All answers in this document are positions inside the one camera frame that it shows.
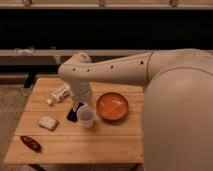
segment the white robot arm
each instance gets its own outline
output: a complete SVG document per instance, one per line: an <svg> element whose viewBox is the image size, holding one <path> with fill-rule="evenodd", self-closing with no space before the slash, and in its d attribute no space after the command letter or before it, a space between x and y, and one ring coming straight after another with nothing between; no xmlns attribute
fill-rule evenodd
<svg viewBox="0 0 213 171"><path fill-rule="evenodd" d="M212 171L213 56L196 49L155 51L91 63L75 54L59 68L73 99L91 100L90 81L147 86L145 171Z"/></svg>

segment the wooden table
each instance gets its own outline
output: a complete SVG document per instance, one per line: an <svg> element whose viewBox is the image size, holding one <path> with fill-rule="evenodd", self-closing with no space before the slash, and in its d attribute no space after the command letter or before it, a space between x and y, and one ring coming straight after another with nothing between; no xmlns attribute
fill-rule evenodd
<svg viewBox="0 0 213 171"><path fill-rule="evenodd" d="M5 157L5 164L77 164L77 163L142 163L141 87L91 83L93 105L105 92L118 92L129 102L129 114L125 120L115 123L95 116L95 125L86 129L79 122L66 119L72 100L49 107L46 103L51 93L64 82L59 78L39 78L22 114ZM37 120L50 116L59 121L54 132L41 128ZM31 136L43 148L35 153L20 140L21 135Z"/></svg>

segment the white cup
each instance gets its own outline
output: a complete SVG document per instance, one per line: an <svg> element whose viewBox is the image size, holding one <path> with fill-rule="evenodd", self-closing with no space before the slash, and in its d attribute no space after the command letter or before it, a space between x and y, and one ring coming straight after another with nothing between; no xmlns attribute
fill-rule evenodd
<svg viewBox="0 0 213 171"><path fill-rule="evenodd" d="M89 105L81 106L77 111L77 117L85 128L91 128L94 123L95 110Z"/></svg>

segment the bowl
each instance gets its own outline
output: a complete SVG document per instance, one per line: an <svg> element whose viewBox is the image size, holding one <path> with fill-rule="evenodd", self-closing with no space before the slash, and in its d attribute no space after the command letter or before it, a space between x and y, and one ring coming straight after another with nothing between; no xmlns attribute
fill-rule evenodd
<svg viewBox="0 0 213 171"><path fill-rule="evenodd" d="M106 120L118 120L128 114L128 101L119 93L109 92L100 96L96 102L96 112Z"/></svg>

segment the floor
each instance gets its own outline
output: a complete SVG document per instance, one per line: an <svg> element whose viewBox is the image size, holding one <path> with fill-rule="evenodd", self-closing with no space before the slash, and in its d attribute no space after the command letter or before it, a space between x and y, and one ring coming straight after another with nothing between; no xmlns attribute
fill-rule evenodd
<svg viewBox="0 0 213 171"><path fill-rule="evenodd" d="M28 165L5 165L4 156L33 89L23 88L27 75L0 75L0 171L33 171ZM42 165L51 171L142 171L141 165Z"/></svg>

